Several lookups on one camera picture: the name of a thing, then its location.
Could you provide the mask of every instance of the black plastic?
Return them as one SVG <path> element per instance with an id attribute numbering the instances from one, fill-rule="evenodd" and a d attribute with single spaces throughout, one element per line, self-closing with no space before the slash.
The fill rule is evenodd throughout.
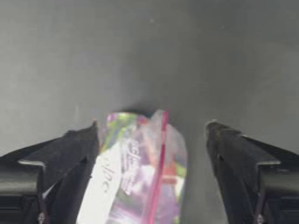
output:
<path id="1" fill-rule="evenodd" d="M 211 122 L 207 149 L 229 224 L 299 223 L 299 156 Z"/>
<path id="2" fill-rule="evenodd" d="M 0 157 L 0 224 L 75 224 L 97 154 L 93 124 Z"/>

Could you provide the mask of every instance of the pink stripe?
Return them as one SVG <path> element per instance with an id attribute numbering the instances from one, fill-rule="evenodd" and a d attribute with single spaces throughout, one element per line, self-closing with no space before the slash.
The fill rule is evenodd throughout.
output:
<path id="1" fill-rule="evenodd" d="M 161 153 L 160 153 L 160 161 L 156 170 L 156 180 L 153 183 L 153 197 L 152 197 L 152 205 L 149 206 L 149 213 L 147 216 L 147 224 L 155 224 L 155 212 L 157 208 L 159 194 L 161 188 L 163 181 L 163 171 L 164 171 L 164 157 L 165 157 L 165 134 L 167 134 L 167 124 L 168 124 L 168 112 L 163 112 L 163 127 L 161 127 Z"/>

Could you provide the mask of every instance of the gray surface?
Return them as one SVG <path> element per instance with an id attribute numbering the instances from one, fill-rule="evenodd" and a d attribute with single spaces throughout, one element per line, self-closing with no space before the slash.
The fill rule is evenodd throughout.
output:
<path id="1" fill-rule="evenodd" d="M 0 1 L 0 146 L 168 109 L 191 165 L 183 223 L 225 223 L 207 159 L 211 118 L 297 149 L 296 0 Z"/>

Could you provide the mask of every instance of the pink zipper seal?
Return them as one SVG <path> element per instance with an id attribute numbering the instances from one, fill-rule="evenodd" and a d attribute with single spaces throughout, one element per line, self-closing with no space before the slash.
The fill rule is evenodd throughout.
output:
<path id="1" fill-rule="evenodd" d="M 159 202 L 159 194 L 163 182 L 163 172 L 164 172 L 164 158 L 165 158 L 165 137 L 167 137 L 167 124 L 168 124 L 168 112 L 163 112 L 163 125 L 161 125 L 161 152 L 160 160 L 156 168 L 155 180 L 153 180 L 153 195 L 151 198 L 149 206 L 144 211 L 143 224 L 155 224 L 155 213 Z"/>

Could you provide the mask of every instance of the plastic bag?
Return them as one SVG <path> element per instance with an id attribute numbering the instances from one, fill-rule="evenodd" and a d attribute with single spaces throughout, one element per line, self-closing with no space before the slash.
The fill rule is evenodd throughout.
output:
<path id="1" fill-rule="evenodd" d="M 128 113 L 108 117 L 79 224 L 179 223 L 187 156 L 167 123 L 164 111 L 151 120 Z M 95 201 L 105 205 L 95 207 Z"/>

